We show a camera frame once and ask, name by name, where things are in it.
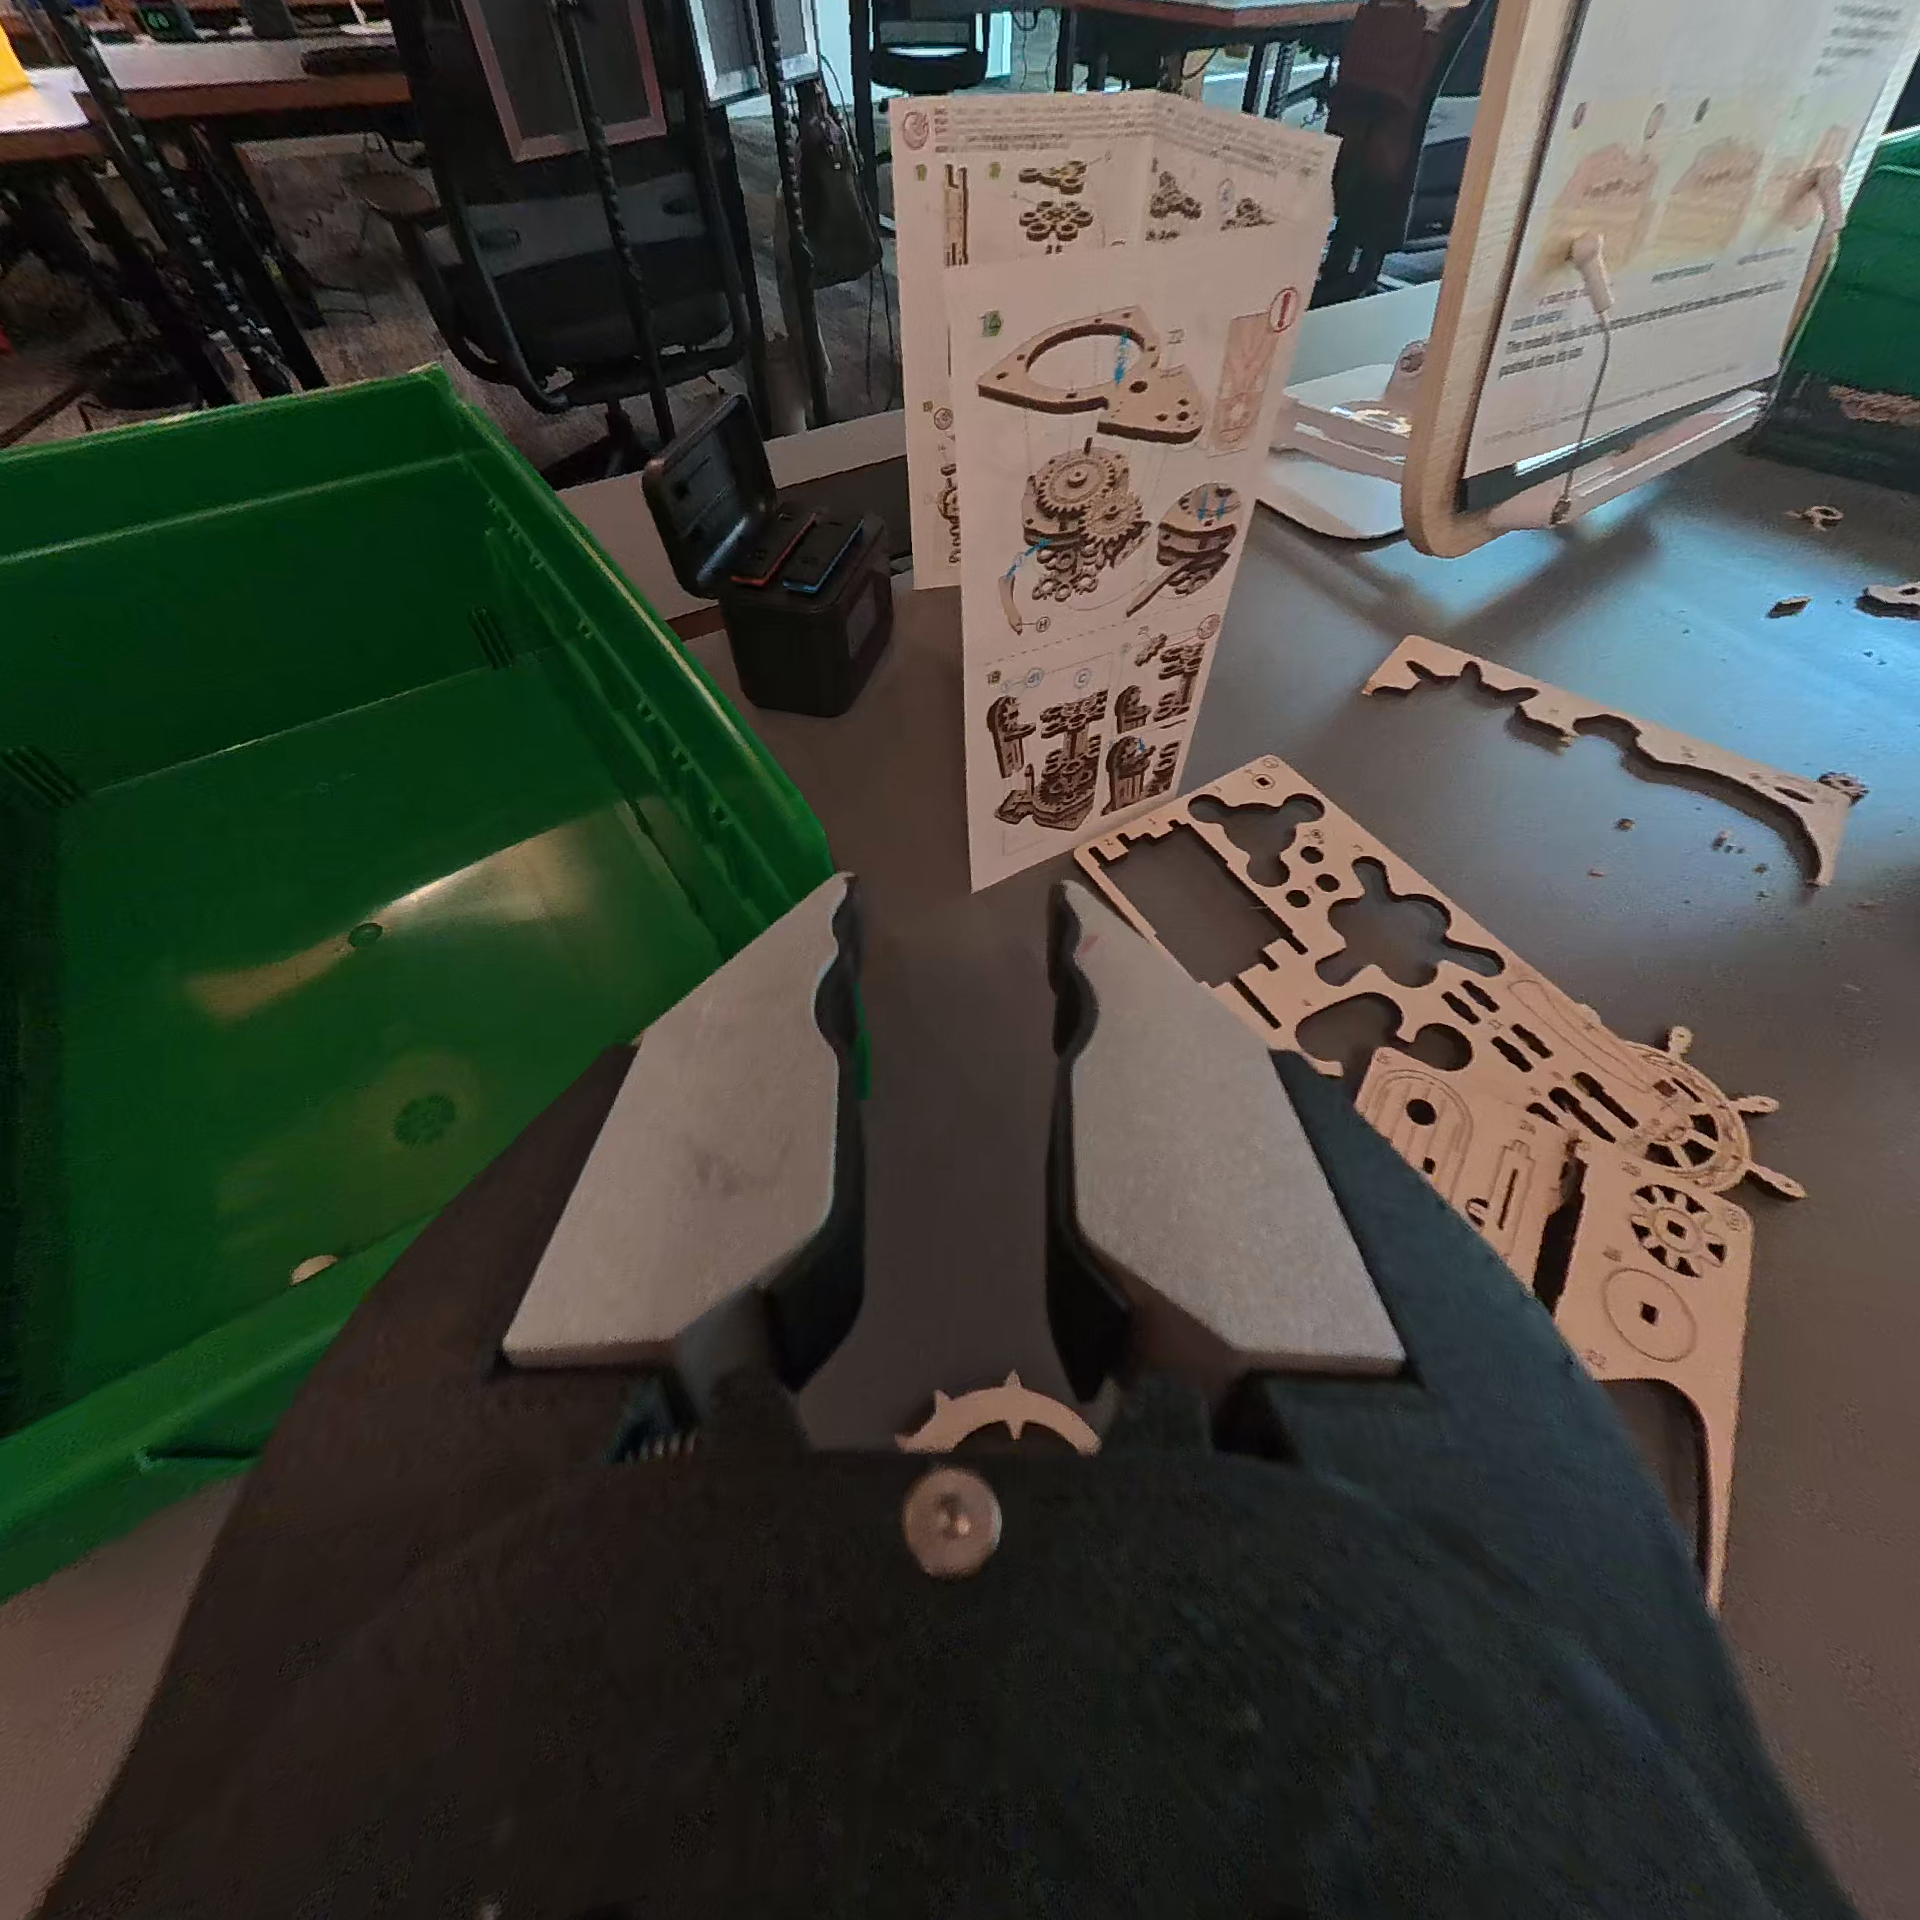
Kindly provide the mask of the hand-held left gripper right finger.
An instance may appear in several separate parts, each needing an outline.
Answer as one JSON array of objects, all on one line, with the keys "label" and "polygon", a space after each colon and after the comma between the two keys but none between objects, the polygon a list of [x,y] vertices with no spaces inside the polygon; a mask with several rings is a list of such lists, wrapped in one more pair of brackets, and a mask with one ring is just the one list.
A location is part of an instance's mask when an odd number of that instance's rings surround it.
[{"label": "hand-held left gripper right finger", "polygon": [[1397,1379],[1272,1047],[1106,896],[1049,901],[1045,1311],[1071,1387]]}]

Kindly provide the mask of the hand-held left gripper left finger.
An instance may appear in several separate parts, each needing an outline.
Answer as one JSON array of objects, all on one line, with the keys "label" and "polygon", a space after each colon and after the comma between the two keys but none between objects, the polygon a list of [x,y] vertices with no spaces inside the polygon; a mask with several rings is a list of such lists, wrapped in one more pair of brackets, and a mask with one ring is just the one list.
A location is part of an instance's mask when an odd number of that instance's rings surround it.
[{"label": "hand-held left gripper left finger", "polygon": [[804,1387],[865,1294],[858,891],[829,876],[638,1033],[501,1355]]}]

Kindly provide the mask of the wooden sheet with arch parts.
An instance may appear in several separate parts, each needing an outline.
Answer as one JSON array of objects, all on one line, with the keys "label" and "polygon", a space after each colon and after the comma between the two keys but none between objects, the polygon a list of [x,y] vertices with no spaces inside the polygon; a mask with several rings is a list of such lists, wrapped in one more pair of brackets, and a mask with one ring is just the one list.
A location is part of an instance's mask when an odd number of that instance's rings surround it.
[{"label": "wooden sheet with arch parts", "polygon": [[1459,1212],[1616,1396],[1690,1532],[1711,1604],[1730,1542],[1753,1217],[1638,1153],[1470,1097],[1382,1044],[1358,1112]]}]

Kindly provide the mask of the black model box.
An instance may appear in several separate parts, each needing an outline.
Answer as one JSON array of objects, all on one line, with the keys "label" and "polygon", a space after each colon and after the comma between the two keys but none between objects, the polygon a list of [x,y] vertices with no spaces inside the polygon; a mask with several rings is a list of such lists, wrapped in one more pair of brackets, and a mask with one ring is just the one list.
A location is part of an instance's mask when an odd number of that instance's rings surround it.
[{"label": "black model box", "polygon": [[1751,436],[1751,454],[1915,491],[1915,396],[1785,373]]}]

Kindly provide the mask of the wooden sheet with large cutouts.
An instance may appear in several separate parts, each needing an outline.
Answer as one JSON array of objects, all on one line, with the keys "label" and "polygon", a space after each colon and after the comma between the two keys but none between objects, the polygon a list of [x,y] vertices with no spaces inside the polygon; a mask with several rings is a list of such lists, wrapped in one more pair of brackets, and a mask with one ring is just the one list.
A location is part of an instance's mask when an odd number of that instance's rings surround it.
[{"label": "wooden sheet with large cutouts", "polygon": [[[1658,1047],[1611,1030],[1287,761],[1247,761],[1073,853],[1080,876],[1166,953],[1172,931],[1146,912],[1141,857],[1170,845],[1200,853],[1206,871],[1268,924],[1261,956],[1212,993],[1271,1047],[1306,1054],[1310,1019],[1346,999],[1383,999],[1392,1041],[1427,1029],[1456,1033],[1466,1047],[1456,1076],[1470,1097],[1629,1153],[1688,1116],[1688,1094]],[[1442,917],[1441,953],[1419,982],[1351,956],[1339,915],[1367,893],[1367,878]]]}]

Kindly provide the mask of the green plastic bin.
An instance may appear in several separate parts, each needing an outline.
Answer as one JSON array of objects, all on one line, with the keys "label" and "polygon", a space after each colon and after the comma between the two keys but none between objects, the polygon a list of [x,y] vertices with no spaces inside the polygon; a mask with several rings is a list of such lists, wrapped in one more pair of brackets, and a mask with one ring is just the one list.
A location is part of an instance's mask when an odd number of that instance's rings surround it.
[{"label": "green plastic bin", "polygon": [[444,373],[4,454],[4,1595],[250,1468],[420,1226],[826,876]]},{"label": "green plastic bin", "polygon": [[1785,373],[1915,396],[1915,126],[1880,136]]}]

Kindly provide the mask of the black charger case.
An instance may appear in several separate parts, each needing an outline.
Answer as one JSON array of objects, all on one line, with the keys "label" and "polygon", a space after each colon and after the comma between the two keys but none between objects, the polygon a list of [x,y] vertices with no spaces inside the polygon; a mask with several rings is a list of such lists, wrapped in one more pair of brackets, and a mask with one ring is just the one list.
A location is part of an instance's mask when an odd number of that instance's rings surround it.
[{"label": "black charger case", "polygon": [[745,699],[844,716],[890,635],[885,518],[780,491],[745,396],[682,426],[641,483],[676,580],[721,612]]}]

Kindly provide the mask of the folded instruction leaflet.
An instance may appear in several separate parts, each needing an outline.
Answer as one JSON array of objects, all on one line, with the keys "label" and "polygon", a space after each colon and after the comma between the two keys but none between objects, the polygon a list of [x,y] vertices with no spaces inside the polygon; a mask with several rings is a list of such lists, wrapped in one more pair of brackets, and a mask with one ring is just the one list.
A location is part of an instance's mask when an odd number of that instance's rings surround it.
[{"label": "folded instruction leaflet", "polygon": [[966,871],[1175,791],[1339,140],[1166,90],[889,105],[917,587],[955,590]]}]

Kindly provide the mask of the jagged wooden sheet strip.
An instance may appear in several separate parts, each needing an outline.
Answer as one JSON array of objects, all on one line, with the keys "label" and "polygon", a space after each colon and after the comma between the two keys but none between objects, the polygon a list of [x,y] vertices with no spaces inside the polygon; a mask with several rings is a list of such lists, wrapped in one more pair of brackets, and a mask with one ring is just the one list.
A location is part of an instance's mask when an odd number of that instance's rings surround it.
[{"label": "jagged wooden sheet strip", "polygon": [[1363,692],[1415,694],[1441,685],[1477,687],[1537,744],[1575,746],[1582,739],[1603,739],[1649,777],[1658,774],[1730,791],[1762,808],[1796,845],[1808,889],[1829,889],[1837,876],[1837,853],[1852,813],[1864,799],[1864,783],[1848,774],[1802,777],[1429,635],[1405,635],[1376,666]]}]

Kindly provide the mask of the black office chair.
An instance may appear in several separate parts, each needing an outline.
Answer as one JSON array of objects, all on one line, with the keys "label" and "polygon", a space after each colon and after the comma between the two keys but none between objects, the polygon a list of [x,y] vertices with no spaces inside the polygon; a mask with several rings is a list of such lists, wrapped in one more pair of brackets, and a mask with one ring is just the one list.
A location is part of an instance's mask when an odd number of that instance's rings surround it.
[{"label": "black office chair", "polygon": [[555,417],[740,365],[760,309],[696,2],[393,2],[430,202],[389,212],[467,373]]}]

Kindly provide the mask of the black hanging bag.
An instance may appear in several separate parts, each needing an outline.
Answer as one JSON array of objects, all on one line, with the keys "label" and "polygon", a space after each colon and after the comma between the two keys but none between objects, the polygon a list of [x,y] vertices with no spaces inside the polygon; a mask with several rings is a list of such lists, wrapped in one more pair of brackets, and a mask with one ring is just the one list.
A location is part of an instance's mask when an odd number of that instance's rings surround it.
[{"label": "black hanging bag", "polygon": [[815,288],[865,281],[883,266],[883,228],[867,204],[848,129],[819,79],[798,89],[800,214]]}]

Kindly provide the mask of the instruction sheet on wooden stand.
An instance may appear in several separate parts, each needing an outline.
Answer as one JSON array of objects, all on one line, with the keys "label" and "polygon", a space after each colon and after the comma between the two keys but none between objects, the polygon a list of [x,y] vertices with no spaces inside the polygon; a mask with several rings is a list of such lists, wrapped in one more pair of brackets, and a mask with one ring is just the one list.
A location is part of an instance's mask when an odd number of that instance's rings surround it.
[{"label": "instruction sheet on wooden stand", "polygon": [[1298,490],[1336,469],[1397,483],[1389,528],[1401,528],[1429,558],[1463,558],[1500,535],[1561,528],[1591,515],[1762,422],[1806,306],[1833,266],[1848,204],[1915,65],[1915,35],[1893,72],[1899,89],[1885,90],[1878,119],[1848,168],[1840,217],[1811,254],[1777,375],[1566,454],[1544,475],[1488,485],[1459,479],[1580,7],[1496,2],[1477,129],[1427,340],[1401,351],[1379,396],[1351,390],[1349,375],[1290,390],[1261,483],[1271,508],[1351,539],[1349,518],[1310,508]]}]

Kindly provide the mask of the printed instruction sheets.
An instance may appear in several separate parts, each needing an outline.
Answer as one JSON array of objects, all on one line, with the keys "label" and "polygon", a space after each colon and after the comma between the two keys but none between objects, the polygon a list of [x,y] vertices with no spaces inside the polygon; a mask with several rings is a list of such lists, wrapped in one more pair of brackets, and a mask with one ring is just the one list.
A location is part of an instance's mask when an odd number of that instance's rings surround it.
[{"label": "printed instruction sheets", "polygon": [[1915,2],[1582,2],[1463,483],[1777,375]]}]

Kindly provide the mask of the background wooden table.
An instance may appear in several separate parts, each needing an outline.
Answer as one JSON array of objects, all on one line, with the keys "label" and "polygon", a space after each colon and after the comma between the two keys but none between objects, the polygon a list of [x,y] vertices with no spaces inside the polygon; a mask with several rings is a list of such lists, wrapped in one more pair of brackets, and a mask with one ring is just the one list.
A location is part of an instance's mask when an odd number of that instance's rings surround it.
[{"label": "background wooden table", "polygon": [[[295,43],[132,43],[103,62],[145,124],[207,124],[233,140],[412,134],[403,72],[312,73]],[[103,156],[83,72],[53,65],[4,93],[4,163]]]}]

